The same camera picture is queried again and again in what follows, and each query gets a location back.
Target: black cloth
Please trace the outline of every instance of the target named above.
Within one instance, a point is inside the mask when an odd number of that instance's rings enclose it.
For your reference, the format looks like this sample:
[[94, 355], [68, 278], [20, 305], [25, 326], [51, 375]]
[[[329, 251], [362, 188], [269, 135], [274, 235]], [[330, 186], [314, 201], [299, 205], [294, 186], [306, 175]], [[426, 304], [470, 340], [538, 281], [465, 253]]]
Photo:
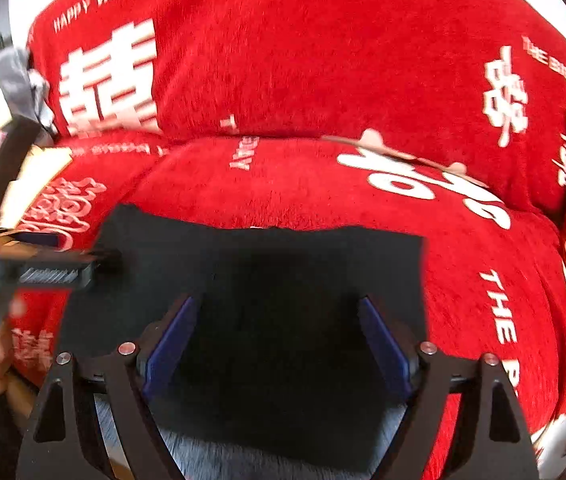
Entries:
[[223, 230], [118, 206], [98, 245], [122, 252], [124, 276], [71, 296], [58, 351], [109, 353], [181, 294], [201, 298], [170, 389], [151, 403], [159, 426], [367, 470], [393, 401], [357, 300], [373, 295], [425, 338], [421, 238], [355, 226]]

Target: gray fabric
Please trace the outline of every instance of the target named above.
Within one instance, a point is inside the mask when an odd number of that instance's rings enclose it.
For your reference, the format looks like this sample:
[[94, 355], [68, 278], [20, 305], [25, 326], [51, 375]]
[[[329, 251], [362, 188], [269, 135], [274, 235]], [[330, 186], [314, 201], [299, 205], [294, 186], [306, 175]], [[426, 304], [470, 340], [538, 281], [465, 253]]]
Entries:
[[[103, 440], [109, 456], [127, 465], [109, 404], [96, 399]], [[319, 468], [258, 449], [200, 442], [161, 430], [161, 436], [186, 479], [196, 480], [367, 480], [378, 466], [405, 414], [397, 407], [385, 414], [369, 471], [354, 473]]]
[[24, 48], [9, 47], [0, 51], [0, 87], [10, 111], [41, 122], [36, 144], [43, 148], [54, 143], [54, 115], [45, 104], [50, 89], [36, 71], [28, 71], [30, 53]]

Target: black metal bracket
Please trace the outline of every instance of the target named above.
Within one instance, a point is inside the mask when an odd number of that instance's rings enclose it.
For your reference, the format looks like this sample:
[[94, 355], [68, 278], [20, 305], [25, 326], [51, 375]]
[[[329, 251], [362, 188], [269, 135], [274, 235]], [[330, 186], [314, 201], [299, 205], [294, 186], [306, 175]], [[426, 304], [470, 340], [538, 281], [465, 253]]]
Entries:
[[59, 252], [51, 233], [0, 232], [0, 288], [86, 288], [121, 269], [118, 251]]
[[[183, 480], [147, 398], [172, 376], [197, 309], [192, 298], [179, 300], [138, 342], [124, 342], [106, 356], [76, 360], [59, 354], [24, 436], [17, 480], [114, 478], [96, 418], [97, 392], [108, 394], [135, 478]], [[359, 319], [391, 392], [405, 393], [408, 405], [373, 480], [422, 478], [449, 394], [460, 394], [461, 404], [442, 480], [538, 480], [522, 410], [496, 355], [475, 361], [450, 357], [431, 342], [415, 343], [369, 298], [359, 303]]]

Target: red blanket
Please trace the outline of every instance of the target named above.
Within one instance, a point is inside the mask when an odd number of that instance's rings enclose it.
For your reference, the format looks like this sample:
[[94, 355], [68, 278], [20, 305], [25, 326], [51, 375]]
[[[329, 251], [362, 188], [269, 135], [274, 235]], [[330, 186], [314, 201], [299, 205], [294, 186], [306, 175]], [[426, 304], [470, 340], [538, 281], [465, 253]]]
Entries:
[[[61, 175], [67, 180], [90, 175], [112, 190], [108, 200], [92, 201], [83, 217], [92, 228], [73, 237], [75, 248], [89, 246], [117, 200], [222, 228], [354, 224], [423, 236], [429, 338], [450, 354], [498, 354], [532, 432], [566, 413], [566, 285], [557, 232], [548, 220], [515, 212], [450, 174], [334, 142], [201, 139], [172, 148], [162, 160], [145, 149], [142, 155], [99, 150], [102, 154], [77, 157]], [[111, 188], [108, 178], [117, 171], [127, 180]], [[16, 335], [43, 332], [32, 341], [30, 361], [22, 358], [19, 366], [40, 381], [36, 368], [49, 363], [66, 297], [27, 299], [28, 316], [17, 320]], [[22, 338], [18, 343], [27, 349]], [[440, 471], [453, 418], [450, 406], [426, 478]]]

